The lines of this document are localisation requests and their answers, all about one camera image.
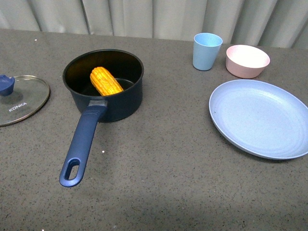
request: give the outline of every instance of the blue plate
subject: blue plate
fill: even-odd
[[[308,153],[308,108],[279,87],[229,81],[212,92],[209,110],[219,132],[247,153],[275,160]]]

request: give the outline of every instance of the pot rim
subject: pot rim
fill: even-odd
[[[140,77],[139,77],[139,79],[137,80],[137,82],[134,83],[130,88],[128,88],[128,89],[126,89],[126,90],[124,90],[124,91],[122,91],[122,92],[118,92],[118,93],[116,93],[116,94],[106,95],[106,96],[90,96],[90,95],[84,95],[84,94],[81,94],[81,93],[79,93],[79,92],[77,92],[77,91],[71,89],[71,88],[68,86],[68,84],[67,84],[67,82],[66,82],[66,80],[65,80],[65,74],[66,74],[68,68],[69,68],[74,62],[76,62],[77,60],[79,60],[80,58],[82,58],[82,57],[84,57],[84,56],[87,56],[87,55],[89,55],[89,54],[92,54],[92,53],[97,53],[97,52],[102,52],[102,51],[117,51],[117,52],[122,52],[122,53],[126,53],[126,54],[129,54],[129,55],[133,56],[133,57],[140,63],[140,66],[141,66],[141,74],[140,74]],[[132,54],[132,53],[130,53],[130,52],[128,52],[128,51],[119,50],[119,49],[100,49],[100,50],[89,51],[89,52],[87,52],[87,53],[84,53],[84,54],[82,54],[82,55],[79,55],[78,57],[76,57],[75,59],[73,59],[72,61],[70,61],[70,62],[66,65],[66,67],[65,67],[65,69],[64,69],[64,71],[63,71],[63,73],[62,73],[62,81],[63,81],[64,85],[66,86],[66,88],[70,90],[70,92],[73,92],[73,93],[75,93],[75,94],[77,94],[77,95],[80,95],[80,96],[83,96],[83,97],[89,97],[89,98],[91,98],[91,99],[105,99],[105,98],[113,97],[113,96],[115,96],[115,95],[123,94],[124,92],[129,91],[132,87],[134,87],[135,85],[137,85],[137,84],[142,80],[143,73],[144,73],[143,63],[142,63],[141,59],[138,58],[136,55],[134,55],[134,54]]]

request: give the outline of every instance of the blue cup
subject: blue cup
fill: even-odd
[[[195,35],[193,40],[193,66],[200,71],[211,69],[222,45],[221,37],[200,33]]]

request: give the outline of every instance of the corn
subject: corn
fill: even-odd
[[[123,91],[121,85],[104,67],[96,67],[90,74],[90,80],[96,90],[102,95],[112,95]]]

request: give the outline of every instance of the pink bowl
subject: pink bowl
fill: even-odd
[[[235,45],[229,47],[226,53],[227,70],[240,78],[257,77],[270,64],[269,56],[256,47]]]

